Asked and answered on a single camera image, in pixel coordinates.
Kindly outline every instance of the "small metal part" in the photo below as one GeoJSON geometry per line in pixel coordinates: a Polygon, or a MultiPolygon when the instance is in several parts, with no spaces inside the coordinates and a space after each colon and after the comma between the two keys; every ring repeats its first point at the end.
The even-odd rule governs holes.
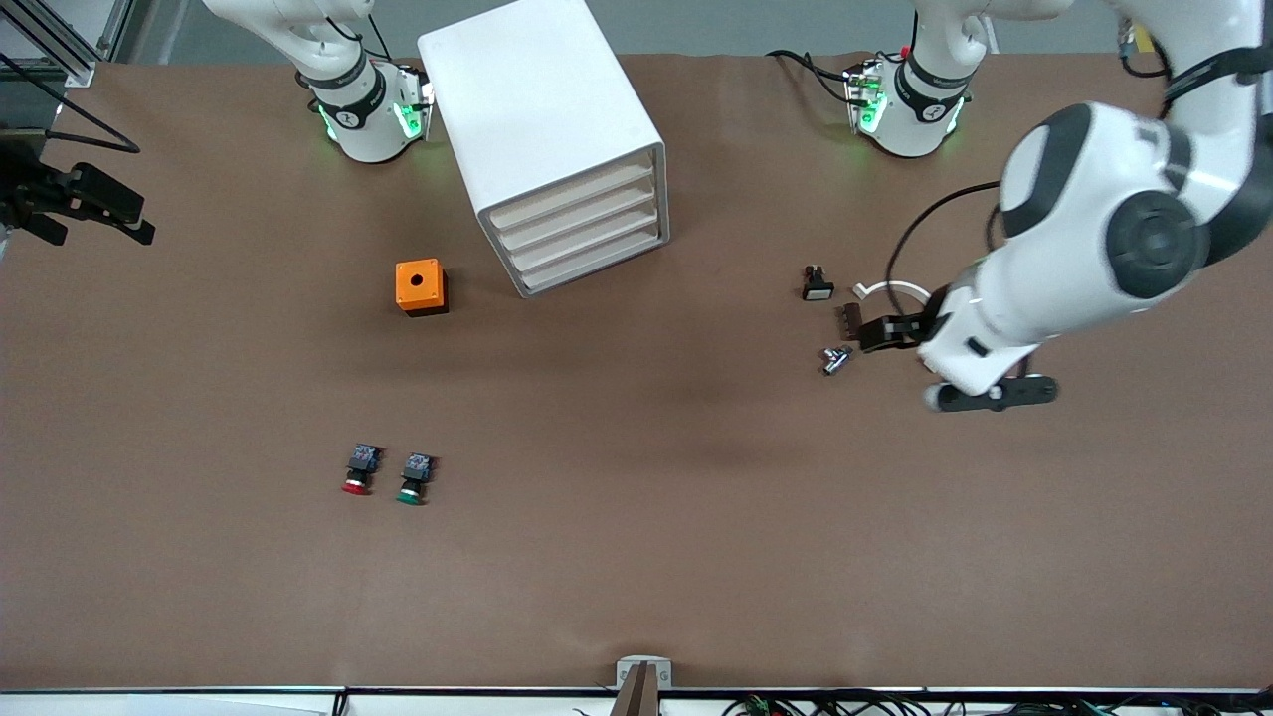
{"type": "Polygon", "coordinates": [[[844,75],[844,84],[849,87],[868,87],[871,89],[880,89],[880,75],[868,75],[866,73],[847,73],[844,75]]]}
{"type": "Polygon", "coordinates": [[[853,357],[853,348],[848,345],[841,345],[839,348],[825,348],[822,349],[822,359],[826,364],[822,366],[824,376],[834,376],[840,372],[840,368],[849,362],[853,357]]]}
{"type": "Polygon", "coordinates": [[[887,287],[889,284],[892,284],[892,289],[895,292],[905,293],[906,296],[914,298],[915,301],[919,301],[920,303],[928,303],[928,299],[932,298],[932,294],[928,293],[928,290],[925,290],[924,287],[913,284],[910,282],[899,282],[899,280],[880,282],[869,288],[859,283],[853,287],[853,293],[857,294],[857,297],[861,298],[862,301],[866,301],[868,296],[878,290],[885,290],[885,287],[887,287]]]}
{"type": "Polygon", "coordinates": [[[649,664],[649,674],[657,675],[654,679],[658,683],[658,689],[672,688],[672,660],[663,656],[624,656],[615,662],[615,688],[622,688],[624,682],[628,680],[628,671],[640,666],[642,662],[649,664]]]}
{"type": "Polygon", "coordinates": [[[858,331],[862,330],[862,306],[859,303],[845,303],[840,306],[839,313],[844,340],[858,340],[858,331]]]}
{"type": "Polygon", "coordinates": [[[805,288],[801,298],[805,301],[827,301],[835,294],[835,284],[822,278],[822,266],[805,266],[805,288]]]}
{"type": "Polygon", "coordinates": [[[1136,23],[1125,15],[1118,18],[1118,52],[1124,60],[1136,52],[1136,23]]]}
{"type": "Polygon", "coordinates": [[[349,473],[345,475],[345,484],[340,489],[349,494],[372,494],[372,474],[381,469],[381,456],[383,447],[358,443],[354,446],[354,455],[349,459],[349,473]]]}

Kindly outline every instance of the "black clamp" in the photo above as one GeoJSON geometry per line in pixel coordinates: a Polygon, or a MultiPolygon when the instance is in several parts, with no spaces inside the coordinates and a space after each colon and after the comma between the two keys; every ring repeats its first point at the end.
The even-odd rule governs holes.
{"type": "Polygon", "coordinates": [[[70,172],[43,164],[19,141],[0,141],[0,227],[27,229],[61,246],[66,227],[46,214],[97,222],[149,246],[155,227],[141,218],[145,199],[111,175],[80,162],[70,172]]]}
{"type": "Polygon", "coordinates": [[[1002,413],[1020,405],[1043,405],[1057,400],[1057,381],[1048,376],[1001,378],[981,395],[967,395],[951,383],[929,389],[928,406],[938,413],[964,413],[967,410],[993,410],[1002,413]]]}
{"type": "Polygon", "coordinates": [[[858,326],[858,348],[862,353],[875,353],[885,348],[919,348],[917,336],[924,335],[923,313],[881,316],[858,326]]]}

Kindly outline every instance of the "metal frame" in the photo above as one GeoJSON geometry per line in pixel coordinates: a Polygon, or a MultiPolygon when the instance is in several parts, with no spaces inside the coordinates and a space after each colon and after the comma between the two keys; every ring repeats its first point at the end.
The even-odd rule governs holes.
{"type": "Polygon", "coordinates": [[[0,0],[0,17],[34,45],[43,57],[14,57],[24,69],[66,73],[66,87],[88,87],[97,62],[112,60],[136,0],[115,0],[97,42],[75,32],[45,0],[0,0]]]}
{"type": "Polygon", "coordinates": [[[67,87],[88,87],[102,55],[45,0],[0,0],[0,15],[66,71],[67,87]]]}

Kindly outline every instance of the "white mounting base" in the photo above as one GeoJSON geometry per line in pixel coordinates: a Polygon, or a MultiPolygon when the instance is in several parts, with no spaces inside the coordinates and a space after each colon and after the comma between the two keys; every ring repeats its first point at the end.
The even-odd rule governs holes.
{"type": "Polygon", "coordinates": [[[642,661],[648,661],[649,666],[658,674],[658,691],[672,688],[672,660],[662,656],[624,656],[615,664],[615,688],[624,685],[628,670],[639,666],[642,661]]]}

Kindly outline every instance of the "metal bracket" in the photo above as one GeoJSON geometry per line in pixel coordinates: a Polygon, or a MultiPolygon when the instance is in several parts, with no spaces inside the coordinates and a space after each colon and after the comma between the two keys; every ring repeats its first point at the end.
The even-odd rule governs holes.
{"type": "Polygon", "coordinates": [[[653,669],[653,675],[658,689],[672,688],[672,660],[665,659],[662,656],[624,656],[617,662],[615,662],[615,688],[622,688],[624,682],[628,679],[628,673],[640,666],[642,662],[649,664],[653,669]]]}
{"type": "Polygon", "coordinates": [[[619,661],[616,669],[624,674],[619,680],[622,688],[615,697],[615,705],[610,708],[610,716],[659,716],[658,691],[663,688],[661,678],[667,675],[668,685],[672,682],[672,664],[667,659],[658,656],[629,656],[619,661]],[[624,670],[624,662],[639,659],[634,665],[624,670]],[[659,671],[659,666],[667,669],[659,671]]]}

